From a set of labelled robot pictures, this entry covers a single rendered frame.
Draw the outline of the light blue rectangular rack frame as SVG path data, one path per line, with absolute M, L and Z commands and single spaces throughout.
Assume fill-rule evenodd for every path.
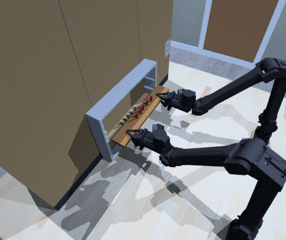
M 117 144 L 110 154 L 111 148 L 110 145 L 107 146 L 108 138 L 104 136 L 105 128 L 102 120 L 145 76 L 154 81 L 144 78 L 144 86 L 155 89 L 156 75 L 157 62 L 145 58 L 85 114 L 103 157 L 113 162 L 123 147 Z

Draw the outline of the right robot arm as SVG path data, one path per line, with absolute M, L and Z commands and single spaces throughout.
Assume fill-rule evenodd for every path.
M 217 104 L 260 83 L 274 80 L 266 109 L 258 116 L 254 138 L 262 139 L 269 144 L 272 133 L 278 129 L 276 125 L 278 112 L 286 93 L 286 61 L 277 58 L 264 58 L 255 64 L 255 68 L 217 91 L 196 100 L 196 92 L 190 89 L 178 89 L 173 98 L 180 100 L 179 110 L 192 115 L 201 116 Z M 265 73 L 263 73 L 264 71 Z

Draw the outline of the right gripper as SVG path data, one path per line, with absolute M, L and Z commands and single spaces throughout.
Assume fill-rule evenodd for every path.
M 161 104 L 164 106 L 164 107 L 167 107 L 167 110 L 169 111 L 172 107 L 173 108 L 176 108 L 179 110 L 179 106 L 180 106 L 180 103 L 182 102 L 181 100 L 179 99 L 176 99 L 174 98 L 173 96 L 175 95 L 175 91 L 172 91 L 172 92 L 164 92 L 164 93 L 157 93 L 156 95 L 161 98 L 163 101 L 161 101 Z M 165 97 L 161 96 L 161 95 L 166 95 Z

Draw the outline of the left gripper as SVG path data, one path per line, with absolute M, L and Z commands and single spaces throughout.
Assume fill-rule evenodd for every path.
M 127 133 L 130 135 L 132 138 L 131 141 L 134 143 L 135 146 L 139 146 L 139 150 L 142 151 L 144 147 L 152 150 L 154 141 L 145 137 L 145 134 L 147 133 L 148 129 L 127 129 Z M 130 132 L 138 132 L 135 135 L 131 134 Z

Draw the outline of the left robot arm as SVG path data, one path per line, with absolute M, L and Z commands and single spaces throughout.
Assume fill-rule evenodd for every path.
M 254 240 L 263 217 L 286 182 L 286 160 L 260 138 L 242 139 L 225 146 L 178 148 L 170 143 L 163 125 L 153 124 L 144 137 L 153 140 L 152 151 L 166 167 L 192 165 L 224 167 L 231 175 L 249 175 L 258 180 L 242 214 L 234 219 L 228 240 Z

